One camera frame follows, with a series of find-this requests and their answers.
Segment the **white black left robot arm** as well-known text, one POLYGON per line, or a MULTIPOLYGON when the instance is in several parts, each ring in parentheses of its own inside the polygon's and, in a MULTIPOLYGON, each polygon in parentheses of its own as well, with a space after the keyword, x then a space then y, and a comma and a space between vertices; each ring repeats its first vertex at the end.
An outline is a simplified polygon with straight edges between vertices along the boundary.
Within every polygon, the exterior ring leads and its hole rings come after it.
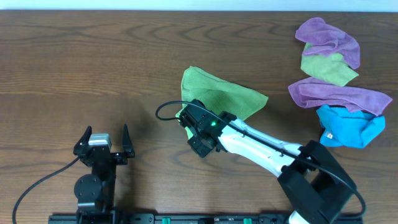
POLYGON ((108 134, 93 134, 89 126, 73 148, 74 155, 91 168, 91 173, 81 176, 74 186, 79 213, 102 214, 113 208, 116 167, 135 157, 127 125, 123 127, 123 152, 111 152, 111 146, 108 134))

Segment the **blue cloth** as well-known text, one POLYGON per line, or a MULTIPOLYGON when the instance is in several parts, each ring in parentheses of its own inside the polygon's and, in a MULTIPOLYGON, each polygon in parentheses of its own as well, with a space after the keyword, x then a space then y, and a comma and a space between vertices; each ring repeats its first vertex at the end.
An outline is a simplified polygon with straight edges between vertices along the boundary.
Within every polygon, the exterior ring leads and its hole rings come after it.
POLYGON ((320 143, 327 147, 366 147, 385 128, 383 116, 362 111, 349 112, 346 108, 323 105, 317 115, 324 133, 320 143))

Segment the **light green microfiber cloth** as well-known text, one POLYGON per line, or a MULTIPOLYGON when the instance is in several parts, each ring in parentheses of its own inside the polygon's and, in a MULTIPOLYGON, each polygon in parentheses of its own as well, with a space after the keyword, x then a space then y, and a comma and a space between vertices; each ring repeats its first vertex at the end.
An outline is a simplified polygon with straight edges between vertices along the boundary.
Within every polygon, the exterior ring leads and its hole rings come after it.
POLYGON ((227 111, 245 120, 265 107, 268 97, 256 90, 222 80, 199 67, 189 67, 181 82, 183 101, 201 101, 215 114, 227 111))

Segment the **purple cloth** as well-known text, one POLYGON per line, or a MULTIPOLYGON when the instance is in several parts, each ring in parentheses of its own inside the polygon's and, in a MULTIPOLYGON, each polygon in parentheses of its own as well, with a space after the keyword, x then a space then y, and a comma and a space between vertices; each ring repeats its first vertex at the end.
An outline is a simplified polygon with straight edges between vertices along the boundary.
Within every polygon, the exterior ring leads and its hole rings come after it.
POLYGON ((327 24, 322 18, 314 17, 304 22, 296 31, 295 38, 310 44, 304 55, 325 57, 339 53, 352 68, 360 66, 360 46, 357 40, 339 28, 327 24))
POLYGON ((343 106, 349 112, 367 111, 382 115, 392 98, 384 93, 364 88, 337 86, 316 78, 306 78, 288 87, 293 101, 301 108, 322 105, 343 106))

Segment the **olive green cloth in pile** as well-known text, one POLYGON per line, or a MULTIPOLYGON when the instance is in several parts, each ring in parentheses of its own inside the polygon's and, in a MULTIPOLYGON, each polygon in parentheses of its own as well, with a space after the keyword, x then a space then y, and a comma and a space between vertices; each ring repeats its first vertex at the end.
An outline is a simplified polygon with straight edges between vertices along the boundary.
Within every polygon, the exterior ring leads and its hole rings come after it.
POLYGON ((345 86, 359 76, 357 72, 345 63, 340 53, 333 53, 327 57, 320 54, 302 54, 300 68, 313 78, 337 86, 345 86))

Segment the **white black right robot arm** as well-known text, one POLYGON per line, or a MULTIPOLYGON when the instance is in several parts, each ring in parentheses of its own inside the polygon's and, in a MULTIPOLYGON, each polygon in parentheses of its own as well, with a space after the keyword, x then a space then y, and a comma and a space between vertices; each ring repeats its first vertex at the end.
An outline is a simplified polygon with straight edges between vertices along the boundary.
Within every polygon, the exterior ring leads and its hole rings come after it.
POLYGON ((273 138, 229 112, 215 115, 199 100, 188 102, 179 123, 192 132, 188 145, 200 156, 213 149, 243 156, 277 177, 294 208, 289 223, 336 223, 356 185, 325 146, 273 138))

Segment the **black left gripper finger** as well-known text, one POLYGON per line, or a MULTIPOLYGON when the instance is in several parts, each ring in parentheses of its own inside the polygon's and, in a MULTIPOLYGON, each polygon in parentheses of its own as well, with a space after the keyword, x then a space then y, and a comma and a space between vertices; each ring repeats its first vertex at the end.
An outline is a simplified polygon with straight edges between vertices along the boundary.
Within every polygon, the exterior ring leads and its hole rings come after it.
POLYGON ((92 127, 88 126, 82 137, 78 140, 78 142, 74 146, 74 152, 85 152, 88 147, 88 142, 90 140, 92 134, 92 127))
POLYGON ((126 154, 134 154, 134 147, 130 139, 127 124, 124 124, 123 127, 122 148, 126 154))

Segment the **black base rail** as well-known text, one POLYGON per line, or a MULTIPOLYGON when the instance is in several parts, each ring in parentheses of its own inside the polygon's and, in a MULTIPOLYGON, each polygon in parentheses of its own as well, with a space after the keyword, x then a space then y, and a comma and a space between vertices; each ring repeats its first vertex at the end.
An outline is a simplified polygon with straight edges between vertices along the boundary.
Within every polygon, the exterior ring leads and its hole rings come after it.
POLYGON ((53 214, 48 224, 285 224, 289 216, 282 213, 260 215, 154 215, 152 213, 111 212, 96 215, 53 214))

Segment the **lower purple cloth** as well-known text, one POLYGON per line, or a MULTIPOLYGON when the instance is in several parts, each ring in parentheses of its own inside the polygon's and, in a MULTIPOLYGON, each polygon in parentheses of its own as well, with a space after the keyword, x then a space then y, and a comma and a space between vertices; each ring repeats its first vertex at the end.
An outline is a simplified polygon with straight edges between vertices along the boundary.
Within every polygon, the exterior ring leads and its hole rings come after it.
POLYGON ((322 105, 343 106, 349 112, 367 111, 382 115, 392 98, 384 93, 364 88, 337 86, 316 78, 306 78, 288 87, 293 101, 301 108, 322 105))

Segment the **upper purple cloth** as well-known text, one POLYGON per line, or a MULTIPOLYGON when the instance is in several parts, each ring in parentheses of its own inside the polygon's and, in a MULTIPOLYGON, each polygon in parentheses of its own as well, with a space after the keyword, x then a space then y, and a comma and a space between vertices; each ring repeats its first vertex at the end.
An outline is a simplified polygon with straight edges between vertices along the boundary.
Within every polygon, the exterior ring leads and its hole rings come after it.
POLYGON ((357 40, 339 28, 327 24, 322 18, 314 17, 304 22, 296 31, 295 38, 310 44, 304 55, 325 57, 339 53, 352 68, 360 66, 360 46, 357 40))

